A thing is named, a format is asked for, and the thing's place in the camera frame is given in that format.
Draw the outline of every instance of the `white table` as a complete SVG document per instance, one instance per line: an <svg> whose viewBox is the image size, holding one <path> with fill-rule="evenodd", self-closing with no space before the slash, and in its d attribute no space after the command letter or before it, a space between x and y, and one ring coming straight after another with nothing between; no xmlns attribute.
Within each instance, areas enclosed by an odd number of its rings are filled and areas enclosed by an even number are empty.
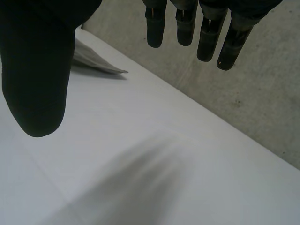
<svg viewBox="0 0 300 225"><path fill-rule="evenodd" d="M129 73L74 67L54 134L0 94L1 225L300 224L297 169L100 43Z"/></svg>

